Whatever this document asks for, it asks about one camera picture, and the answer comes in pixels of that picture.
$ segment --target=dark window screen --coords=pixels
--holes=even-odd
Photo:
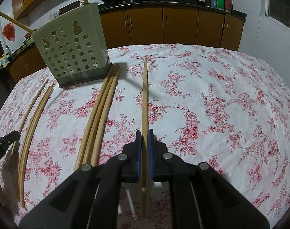
[[[268,15],[290,28],[290,3],[288,0],[269,0]]]

